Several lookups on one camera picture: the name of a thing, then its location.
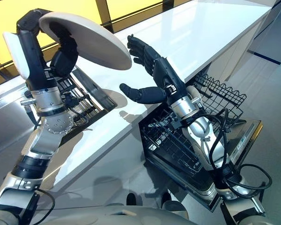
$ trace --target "kitchen counter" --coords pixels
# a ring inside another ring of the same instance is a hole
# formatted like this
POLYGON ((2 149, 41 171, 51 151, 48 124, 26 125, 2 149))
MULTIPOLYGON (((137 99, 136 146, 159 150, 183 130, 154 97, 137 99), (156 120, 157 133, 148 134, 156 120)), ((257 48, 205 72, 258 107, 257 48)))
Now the kitchen counter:
MULTIPOLYGON (((125 45, 128 35, 142 39, 167 57, 179 77, 187 82, 259 23, 269 10, 270 7, 244 0, 193 0, 115 36, 125 45)), ((121 83, 133 88, 155 86, 141 65, 133 63, 129 70, 117 71, 79 57, 77 66, 118 106, 59 149, 44 179, 46 187, 54 185, 53 191, 96 162, 157 107, 135 103, 119 89, 121 83)))

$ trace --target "cable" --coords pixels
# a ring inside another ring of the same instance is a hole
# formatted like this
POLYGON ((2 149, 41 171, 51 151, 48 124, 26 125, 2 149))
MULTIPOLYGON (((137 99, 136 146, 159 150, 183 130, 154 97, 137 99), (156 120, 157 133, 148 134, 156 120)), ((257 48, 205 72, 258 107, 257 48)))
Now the cable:
POLYGON ((85 123, 84 123, 83 125, 86 125, 86 124, 89 123, 89 120, 88 120, 88 118, 86 117, 86 115, 85 115, 85 116, 82 116, 79 112, 77 112, 77 111, 74 110, 73 108, 70 108, 70 110, 71 110, 72 112, 74 112, 75 114, 77 114, 81 119, 84 119, 84 120, 85 120, 85 123))
POLYGON ((40 123, 40 121, 41 121, 41 118, 42 118, 42 117, 39 117, 39 118, 38 118, 37 123, 36 123, 36 125, 34 126, 33 130, 36 130, 36 129, 37 129, 37 127, 39 126, 39 123, 40 123))
POLYGON ((38 224, 42 223, 42 222, 47 218, 47 216, 52 212, 52 210, 53 210, 54 207, 55 207, 55 199, 54 199, 54 197, 53 197, 50 193, 48 193, 48 192, 46 192, 46 191, 44 191, 44 190, 41 190, 41 189, 38 189, 38 191, 44 193, 44 194, 47 195, 49 198, 51 198, 51 200, 52 200, 52 206, 51 206, 51 208, 49 209, 49 211, 44 215, 44 217, 41 218, 38 222, 36 222, 36 223, 33 224, 33 225, 38 225, 38 224))
POLYGON ((216 140, 215 142, 213 143, 211 149, 210 149, 210 152, 209 152, 209 161, 210 161, 210 164, 212 166, 212 168, 214 170, 216 170, 216 166, 214 164, 214 161, 213 161, 213 152, 218 144, 218 142, 221 140, 222 137, 224 137, 224 156, 223 156, 223 163, 222 163, 222 166, 224 165, 224 162, 226 164, 226 161, 227 161, 227 150, 226 150, 226 145, 227 145, 227 138, 226 138, 226 134, 224 132, 224 126, 226 125, 226 120, 228 118, 228 110, 225 110, 225 117, 224 117, 224 120, 223 121, 220 121, 220 119, 214 115, 210 115, 210 114, 203 114, 203 115, 200 115, 198 117, 196 117, 195 119, 198 119, 198 118, 201 118, 201 117, 206 117, 207 119, 210 119, 210 120, 215 120, 216 122, 218 122, 220 124, 220 132, 218 134, 218 136, 216 137, 216 140))
POLYGON ((230 179, 227 179, 227 182, 229 182, 231 184, 234 184, 234 185, 241 186, 241 187, 246 188, 246 189, 250 189, 250 190, 264 190, 264 189, 269 188, 272 185, 273 180, 272 180, 271 176, 264 169, 262 169, 260 166, 257 166, 257 165, 254 165, 254 164, 242 164, 238 169, 239 173, 240 173, 241 169, 245 166, 255 167, 255 168, 259 169, 260 171, 262 171, 263 174, 265 176, 267 176, 267 178, 268 178, 268 184, 262 185, 260 187, 252 187, 252 186, 248 186, 248 185, 245 185, 245 184, 240 184, 240 183, 235 182, 235 181, 230 180, 230 179))
MULTIPOLYGON (((210 164, 211 164, 211 166, 213 167, 214 170, 216 170, 217 168, 216 168, 216 166, 214 164, 214 161, 213 161, 213 152, 214 152, 215 147, 217 146, 217 144, 218 144, 218 142, 220 141, 221 138, 223 138, 223 147, 224 147, 223 163, 222 163, 222 167, 221 167, 222 170, 223 170, 223 165, 225 165, 226 162, 227 162, 227 153, 228 152, 227 152, 227 148, 226 148, 227 137, 226 137, 225 127, 226 127, 226 123, 227 123, 227 119, 228 119, 229 110, 227 108, 225 108, 224 111, 225 111, 225 115, 224 115, 222 121, 220 121, 220 119, 218 117, 216 117, 214 115, 208 115, 208 114, 203 114, 203 115, 200 115, 200 116, 196 117, 196 119, 198 119, 200 117, 206 117, 210 120, 215 120, 216 122, 218 122, 220 124, 220 132, 219 132, 218 136, 216 137, 216 140, 213 143, 213 145, 210 149, 210 152, 209 152, 209 161, 210 161, 210 164)), ((248 186, 248 185, 245 185, 245 184, 235 182, 235 181, 230 180, 230 179, 226 179, 225 177, 223 178, 223 181, 228 186, 228 188, 238 197, 253 198, 254 196, 258 195, 262 190, 265 190, 266 188, 269 188, 273 181, 272 181, 271 176, 264 169, 262 169, 261 167, 259 167, 257 165, 253 165, 253 164, 243 164, 243 165, 241 165, 238 169, 239 174, 240 174, 241 169, 245 166, 255 167, 255 168, 258 168, 260 171, 262 171, 263 174, 268 178, 268 184, 266 184, 266 185, 262 184, 259 187, 252 187, 252 186, 248 186), (240 187, 243 187, 243 188, 246 188, 246 189, 249 189, 249 190, 255 190, 255 191, 252 192, 251 194, 243 195, 243 194, 239 193, 238 191, 236 191, 231 186, 231 184, 238 185, 240 187)))
POLYGON ((260 193, 260 190, 255 190, 253 193, 251 194, 247 194, 247 195, 243 195, 241 193, 239 193, 238 191, 236 191, 226 180, 226 178, 223 178, 223 181, 225 182, 225 184, 229 187, 229 189, 238 197, 241 198, 253 198, 256 195, 258 195, 260 193))

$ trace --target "window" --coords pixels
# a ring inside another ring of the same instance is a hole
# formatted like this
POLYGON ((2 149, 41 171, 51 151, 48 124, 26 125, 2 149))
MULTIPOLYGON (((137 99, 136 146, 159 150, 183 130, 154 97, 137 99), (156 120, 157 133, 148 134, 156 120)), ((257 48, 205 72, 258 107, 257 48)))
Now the window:
MULTIPOLYGON (((189 0, 0 0, 0 84, 18 75, 2 33, 15 32, 16 22, 32 9, 81 15, 114 33, 186 1, 189 0)), ((45 60, 51 60, 58 44, 43 33, 37 38, 45 60)))

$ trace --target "wire rack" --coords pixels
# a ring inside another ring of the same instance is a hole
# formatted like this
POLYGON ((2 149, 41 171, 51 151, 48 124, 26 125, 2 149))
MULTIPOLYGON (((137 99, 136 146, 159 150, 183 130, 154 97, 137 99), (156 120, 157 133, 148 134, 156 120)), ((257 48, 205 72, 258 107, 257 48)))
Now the wire rack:
MULTIPOLYGON (((206 113, 221 116, 224 108, 229 109, 227 127, 235 124, 243 114, 239 106, 246 99, 246 95, 240 94, 239 91, 234 91, 226 84, 220 84, 207 74, 196 75, 190 84, 201 94, 206 113)), ((147 116, 140 123, 144 149, 153 152, 176 170, 194 177, 202 165, 182 130, 171 128, 170 123, 176 119, 176 115, 166 104, 161 104, 147 116)), ((219 125, 215 122, 212 124, 216 132, 219 125)))
MULTIPOLYGON (((91 119, 100 112, 100 108, 93 103, 90 96, 75 82, 70 76, 69 78, 61 78, 58 80, 58 88, 61 97, 65 92, 70 92, 72 96, 79 99, 79 104, 74 107, 81 116, 91 119)), ((83 124, 83 118, 79 115, 74 115, 74 127, 83 124)))
POLYGON ((229 118, 227 127, 233 126, 243 114, 239 108, 245 101, 247 96, 240 94, 239 91, 233 90, 232 87, 227 87, 226 84, 209 77, 207 74, 198 74, 192 81, 193 85, 201 94, 205 110, 208 114, 221 116, 224 109, 229 110, 229 118))
POLYGON ((192 144, 184 137, 181 129, 169 128, 169 124, 176 118, 174 112, 166 105, 162 105, 154 114, 156 116, 141 127, 146 148, 150 151, 161 150, 167 154, 168 163, 173 162, 173 167, 187 170, 189 175, 194 176, 202 165, 192 150, 192 144))
POLYGON ((58 79, 57 84, 62 99, 65 98, 66 92, 70 92, 73 97, 76 97, 79 100, 78 105, 72 108, 78 114, 68 109, 68 112, 73 116, 74 124, 71 130, 63 137, 60 144, 63 145, 107 112, 105 110, 101 110, 92 101, 89 94, 76 83, 71 75, 68 78, 58 79))

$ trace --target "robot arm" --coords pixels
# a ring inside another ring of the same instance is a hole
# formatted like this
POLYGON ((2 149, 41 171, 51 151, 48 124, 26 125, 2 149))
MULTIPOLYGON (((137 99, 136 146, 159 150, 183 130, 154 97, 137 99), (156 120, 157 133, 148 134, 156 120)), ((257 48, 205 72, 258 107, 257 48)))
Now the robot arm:
POLYGON ((50 24, 60 38, 61 47, 47 67, 36 36, 40 31, 38 20, 48 12, 31 10, 17 22, 16 34, 4 34, 15 65, 31 92, 31 98, 21 103, 26 107, 34 104, 41 118, 41 125, 28 138, 21 156, 0 187, 0 210, 13 214, 19 224, 31 221, 39 199, 35 191, 62 137, 73 125, 54 77, 69 75, 77 61, 77 45, 64 27, 50 24))
POLYGON ((120 89, 127 97, 138 103, 150 104, 150 99, 153 99, 154 103, 166 102, 180 118, 178 125, 173 124, 173 127, 182 128, 183 134, 191 141, 204 169, 213 179, 216 190, 223 199, 222 211, 227 224, 254 224, 253 217, 254 222, 258 221, 257 224, 267 224, 265 211, 259 200, 254 197, 261 188, 255 191, 245 188, 244 178, 236 170, 225 151, 225 118, 228 116, 228 110, 225 112, 224 119, 206 114, 200 96, 191 88, 185 87, 169 62, 151 46, 131 35, 128 36, 127 47, 130 48, 130 54, 136 57, 134 62, 143 65, 153 76, 157 85, 155 90, 163 93, 163 98, 153 95, 151 91, 153 87, 137 90, 121 84, 120 89), (210 120, 216 120, 221 125, 217 137, 214 135, 210 120))

